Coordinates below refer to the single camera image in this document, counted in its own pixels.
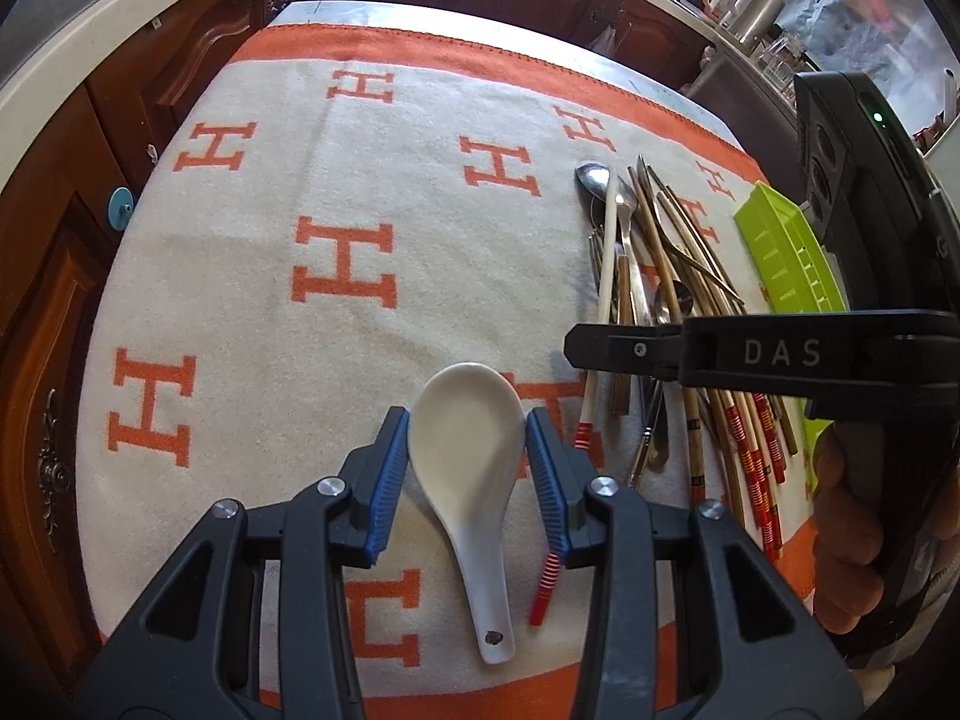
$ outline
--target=metal spoon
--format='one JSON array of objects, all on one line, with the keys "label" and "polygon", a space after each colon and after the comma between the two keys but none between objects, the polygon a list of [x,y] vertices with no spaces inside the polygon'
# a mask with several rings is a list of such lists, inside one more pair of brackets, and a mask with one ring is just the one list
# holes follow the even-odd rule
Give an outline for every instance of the metal spoon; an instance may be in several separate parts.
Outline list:
[{"label": "metal spoon", "polygon": [[[607,185],[610,181],[610,171],[606,165],[599,162],[580,162],[576,167],[577,180],[589,194],[601,202],[606,202]],[[627,261],[630,264],[630,291],[632,297],[632,309],[634,309],[634,319],[637,324],[653,324],[650,317],[650,306],[647,304],[647,298],[643,291],[643,277],[640,274],[640,260],[637,258],[637,251],[634,247],[634,236],[632,235],[632,218],[637,210],[637,196],[630,184],[624,181],[619,175],[617,177],[616,192],[616,215],[620,225],[620,240],[623,242],[624,252],[627,255]],[[590,211],[590,220],[596,225],[593,219],[592,210]]]},{"label": "metal spoon", "polygon": [[[677,302],[680,303],[680,315],[686,319],[693,312],[693,292],[690,292],[690,288],[683,281],[674,281],[673,288],[677,292]],[[654,322],[670,323],[670,308],[666,304],[666,294],[662,287],[656,288],[654,295]]]},{"label": "metal spoon", "polygon": [[[680,315],[686,319],[693,311],[693,292],[682,281],[674,281],[673,288],[677,292],[677,300],[680,303]],[[669,324],[670,311],[666,305],[666,296],[664,287],[660,285],[656,288],[654,294],[654,321],[656,324]],[[666,405],[664,405],[664,382],[656,381],[654,391],[650,397],[650,408],[647,410],[647,422],[643,426],[643,432],[640,435],[640,444],[637,445],[637,451],[634,454],[634,462],[630,467],[630,474],[627,476],[627,485],[634,489],[640,483],[640,476],[643,469],[651,461],[650,449],[653,445],[658,445],[656,437],[662,437],[666,427]],[[666,452],[659,450],[654,458],[662,458],[661,461],[654,461],[654,466],[662,469],[666,463]]]},{"label": "metal spoon", "polygon": [[[586,189],[589,194],[593,197],[594,200],[598,200],[603,204],[607,196],[607,183],[610,181],[610,171],[607,170],[605,165],[601,165],[599,162],[580,162],[577,165],[575,173],[577,175],[577,180],[580,184]],[[637,194],[634,192],[634,189],[624,181],[620,176],[617,177],[619,182],[617,185],[617,197],[618,199],[622,196],[622,199],[627,203],[632,211],[637,210]],[[717,285],[718,288],[724,291],[731,299],[736,300],[738,305],[743,304],[743,300],[740,299],[740,296],[735,293],[730,287],[727,286],[725,282],[721,279],[718,279],[711,271],[704,268],[700,263],[690,257],[685,251],[680,250],[674,245],[674,242],[667,237],[664,233],[664,225],[661,222],[659,217],[659,205],[652,203],[651,207],[654,210],[654,222],[656,223],[656,229],[661,236],[661,240],[664,242],[664,248],[674,257],[683,262],[689,268],[693,268],[698,274],[702,274],[704,278],[712,281],[713,284]],[[593,223],[594,227],[596,226],[596,220],[594,218],[592,206],[590,206],[590,221]]]}]

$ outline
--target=chopstick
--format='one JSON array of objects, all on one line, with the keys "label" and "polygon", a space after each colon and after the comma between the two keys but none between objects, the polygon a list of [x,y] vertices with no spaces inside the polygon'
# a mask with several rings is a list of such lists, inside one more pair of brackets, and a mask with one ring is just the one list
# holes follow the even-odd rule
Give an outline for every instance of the chopstick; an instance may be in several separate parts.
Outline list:
[{"label": "chopstick", "polygon": [[[616,262],[616,173],[610,169],[610,180],[607,184],[606,209],[604,213],[603,261],[600,266],[600,289],[598,295],[597,323],[610,323],[610,309],[613,302],[613,268]],[[584,385],[584,402],[580,408],[580,422],[577,424],[577,433],[573,445],[584,451],[590,448],[590,438],[593,435],[593,411],[597,401],[597,373],[587,371],[587,384]],[[554,552],[549,552],[541,570],[539,584],[536,587],[534,603],[530,608],[528,622],[532,626],[539,626],[544,622],[547,607],[553,597],[554,587],[560,578],[560,558]]]},{"label": "chopstick", "polygon": [[[627,255],[616,255],[616,323],[634,324],[634,309],[630,297],[630,262]],[[610,413],[613,416],[626,416],[630,413],[630,384],[634,379],[629,373],[615,373],[610,386]]]},{"label": "chopstick", "polygon": [[[699,257],[701,262],[709,265],[704,249],[697,245],[692,221],[683,214],[683,206],[678,203],[671,204],[663,191],[656,195],[656,199],[664,207],[690,254]],[[712,282],[702,278],[701,274],[689,272],[688,279],[690,280],[690,288],[693,290],[703,312],[730,316],[736,310],[733,308],[734,303],[726,300],[721,290],[717,290]],[[760,528],[763,551],[768,559],[776,560],[779,555],[779,548],[782,546],[782,544],[778,546],[778,541],[782,541],[781,538],[778,538],[781,527],[779,526],[779,511],[776,507],[774,493],[764,472],[764,455],[760,448],[760,442],[757,440],[757,435],[762,434],[757,407],[754,401],[748,403],[742,392],[720,391],[719,395],[724,406],[728,428],[730,428],[731,435],[736,440],[737,454],[747,481],[754,520],[757,528]],[[732,492],[733,488],[738,485],[736,470],[727,466],[726,471],[728,491]]]},{"label": "chopstick", "polygon": [[[634,182],[634,191],[637,193],[638,200],[637,207],[640,209],[640,218],[647,236],[650,255],[656,267],[656,274],[661,281],[661,289],[664,290],[671,322],[679,324],[683,321],[683,316],[680,314],[680,303],[677,300],[677,292],[673,287],[670,263],[667,260],[666,251],[664,251],[664,242],[656,229],[652,207],[654,199],[647,196],[640,179],[637,177],[637,172],[632,167],[628,167],[628,172],[630,173],[630,179]],[[690,462],[690,505],[694,506],[707,497],[707,479],[704,475],[703,432],[700,426],[700,402],[694,389],[683,388],[683,411],[685,412],[686,445],[688,446]]]},{"label": "chopstick", "polygon": [[[728,288],[730,288],[730,290],[733,290],[733,281],[731,281],[730,275],[727,273],[727,269],[724,268],[723,263],[716,256],[716,252],[713,251],[713,246],[700,232],[700,230],[697,228],[697,225],[693,223],[693,220],[690,218],[688,213],[686,213],[686,209],[683,208],[683,204],[680,202],[680,198],[677,196],[677,193],[675,193],[675,191],[673,191],[673,189],[668,184],[664,184],[664,182],[662,182],[659,179],[659,175],[656,175],[656,171],[652,167],[647,167],[647,170],[649,170],[651,177],[659,186],[659,189],[661,189],[664,195],[670,199],[671,203],[674,206],[674,209],[678,212],[678,214],[680,215],[680,218],[683,220],[683,225],[685,225],[689,234],[693,237],[693,240],[696,242],[699,249],[701,250],[701,254],[703,255],[704,260],[706,260],[706,264],[709,267],[709,269],[711,269],[721,281],[726,283],[726,285],[728,286]],[[733,312],[736,312],[738,314],[747,313],[747,310],[743,305],[742,300],[739,300],[739,299],[731,300],[730,307]],[[790,416],[787,413],[786,408],[784,408],[784,399],[779,395],[768,396],[768,395],[762,394],[760,397],[762,397],[765,401],[768,398],[771,398],[775,402],[776,420],[779,421],[779,424],[781,425],[781,431],[784,432],[784,442],[786,443],[787,451],[789,452],[790,456],[793,457],[794,455],[797,454],[799,450],[797,447],[797,440],[793,432],[793,425],[790,423]],[[784,464],[784,455],[782,454],[781,450],[779,450],[779,439],[776,437],[776,430],[772,432],[772,439],[776,441],[776,456],[779,459],[779,465],[781,466],[781,473],[785,474],[786,466]],[[775,469],[776,469],[777,462],[778,462],[777,460],[774,460]],[[778,483],[779,484],[784,483],[784,482],[781,482],[781,479],[779,478],[779,476],[778,476]]]}]

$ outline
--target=finger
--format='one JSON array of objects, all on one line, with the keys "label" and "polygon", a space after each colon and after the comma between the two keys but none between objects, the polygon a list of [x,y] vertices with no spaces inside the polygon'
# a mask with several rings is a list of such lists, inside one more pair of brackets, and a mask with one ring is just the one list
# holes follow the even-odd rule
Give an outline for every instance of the finger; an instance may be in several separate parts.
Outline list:
[{"label": "finger", "polygon": [[860,621],[859,617],[854,617],[830,603],[829,598],[819,589],[813,595],[813,616],[832,634],[848,634]]},{"label": "finger", "polygon": [[933,557],[931,574],[939,573],[949,566],[960,555],[960,535],[941,541],[937,546],[937,554]]},{"label": "finger", "polygon": [[880,574],[867,566],[837,560],[829,552],[816,559],[817,594],[851,617],[869,614],[883,597]]},{"label": "finger", "polygon": [[833,435],[833,428],[829,427],[817,439],[813,449],[813,464],[817,472],[817,489],[829,490],[843,481],[847,470],[843,449]]},{"label": "finger", "polygon": [[823,490],[813,502],[820,546],[834,557],[855,565],[875,560],[883,545],[877,516],[844,488]]},{"label": "finger", "polygon": [[952,538],[960,531],[960,478],[950,474],[950,481],[933,509],[933,535],[940,541]]}]

